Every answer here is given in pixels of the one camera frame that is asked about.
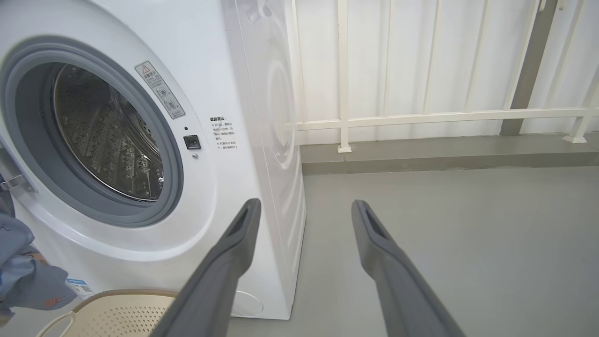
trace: railing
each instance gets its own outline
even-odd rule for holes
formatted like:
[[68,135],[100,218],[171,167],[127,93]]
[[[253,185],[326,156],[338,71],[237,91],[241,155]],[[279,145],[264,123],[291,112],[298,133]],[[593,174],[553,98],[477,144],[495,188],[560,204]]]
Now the railing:
[[527,24],[525,25],[525,38],[522,39],[522,44],[519,48],[518,60],[511,77],[509,84],[509,90],[504,100],[503,109],[501,110],[478,110],[471,111],[471,94],[472,90],[476,85],[476,74],[478,71],[478,65],[480,61],[479,52],[481,46],[485,43],[486,25],[485,22],[488,20],[490,15],[488,10],[489,0],[484,0],[483,13],[480,21],[479,32],[476,41],[476,47],[474,49],[474,62],[472,64],[470,78],[468,81],[464,109],[458,112],[443,112],[443,113],[430,113],[428,110],[429,104],[429,87],[431,78],[431,69],[435,63],[435,60],[439,57],[435,51],[435,45],[437,44],[436,39],[439,35],[438,32],[438,21],[439,12],[443,5],[443,0],[437,0],[435,6],[434,26],[431,39],[431,53],[428,60],[428,72],[426,75],[425,82],[425,93],[422,101],[422,108],[418,114],[410,115],[390,115],[388,111],[389,95],[389,76],[387,75],[389,60],[394,57],[393,48],[391,48],[390,42],[392,41],[392,27],[395,20],[395,0],[389,0],[389,35],[387,40],[387,52],[386,57],[383,61],[385,64],[386,71],[381,76],[381,88],[383,90],[381,96],[382,102],[382,116],[367,117],[367,118],[350,118],[349,117],[349,91],[348,91],[348,54],[347,54],[347,0],[338,0],[338,27],[339,27],[339,38],[338,38],[338,50],[339,50],[339,119],[325,120],[325,121],[302,121],[297,124],[298,130],[322,130],[322,129],[340,129],[341,131],[341,144],[338,147],[340,153],[351,152],[352,149],[349,145],[349,128],[355,127],[373,127],[382,125],[400,125],[400,124],[416,124],[416,123],[435,123],[435,122],[456,122],[456,121],[478,121],[478,120],[491,120],[491,119],[525,119],[525,118],[560,118],[560,117],[571,117],[576,118],[576,121],[569,133],[564,139],[573,143],[584,143],[584,132],[586,131],[589,122],[593,116],[599,116],[599,67],[595,70],[593,80],[588,88],[582,107],[568,107],[568,108],[554,108],[556,90],[558,83],[563,76],[563,66],[568,60],[570,43],[572,36],[576,32],[577,24],[579,21],[580,12],[583,11],[585,2],[589,0],[579,0],[576,2],[576,8],[574,10],[574,17],[571,21],[568,29],[567,37],[565,40],[564,48],[561,51],[559,61],[555,73],[549,87],[549,94],[547,95],[546,101],[543,107],[540,109],[511,109],[512,102],[516,93],[516,87],[522,72],[522,65],[524,63],[525,55],[527,54],[528,43],[530,41],[531,33],[533,31],[533,25],[537,15],[537,11],[542,10],[545,5],[545,0],[533,0],[531,1],[529,13],[527,15]]

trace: stainless steel drum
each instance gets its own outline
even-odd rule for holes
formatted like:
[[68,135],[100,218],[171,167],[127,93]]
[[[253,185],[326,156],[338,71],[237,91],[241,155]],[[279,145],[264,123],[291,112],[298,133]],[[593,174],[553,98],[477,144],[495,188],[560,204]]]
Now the stainless steel drum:
[[129,198],[158,199],[164,181],[160,152],[152,131],[120,93],[67,64],[56,76],[52,98],[62,138],[89,173]]

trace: beige laundry basket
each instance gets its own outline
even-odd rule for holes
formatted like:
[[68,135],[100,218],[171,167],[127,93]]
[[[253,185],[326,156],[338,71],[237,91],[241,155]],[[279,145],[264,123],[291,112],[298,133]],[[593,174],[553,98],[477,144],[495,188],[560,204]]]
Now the beige laundry basket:
[[166,290],[105,291],[49,322],[37,337],[67,317],[71,322],[61,337],[148,336],[176,296],[175,291]]

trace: white washing machine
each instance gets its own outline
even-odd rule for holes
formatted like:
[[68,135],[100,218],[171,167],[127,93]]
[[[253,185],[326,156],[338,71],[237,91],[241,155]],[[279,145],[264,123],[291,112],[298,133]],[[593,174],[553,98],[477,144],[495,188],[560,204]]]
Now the white washing machine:
[[233,314],[288,319],[305,222],[284,4],[0,2],[16,217],[82,296],[183,286],[262,200]]

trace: basket handle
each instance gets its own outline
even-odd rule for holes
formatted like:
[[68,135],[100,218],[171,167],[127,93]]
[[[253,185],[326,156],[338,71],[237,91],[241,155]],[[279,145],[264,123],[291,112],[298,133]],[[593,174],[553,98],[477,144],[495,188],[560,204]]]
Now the basket handle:
[[66,333],[66,331],[72,326],[73,322],[75,321],[75,313],[70,311],[67,312],[64,315],[60,315],[58,317],[56,317],[55,319],[53,319],[51,322],[49,322],[48,324],[46,324],[46,326],[44,326],[43,329],[41,329],[41,331],[37,334],[36,337],[42,337],[46,334],[46,332],[48,332],[48,330],[50,330],[50,328],[52,328],[56,323],[62,321],[63,318],[68,317],[71,319],[71,322],[69,323],[69,326],[66,327],[66,329],[60,334],[60,337],[63,337]]

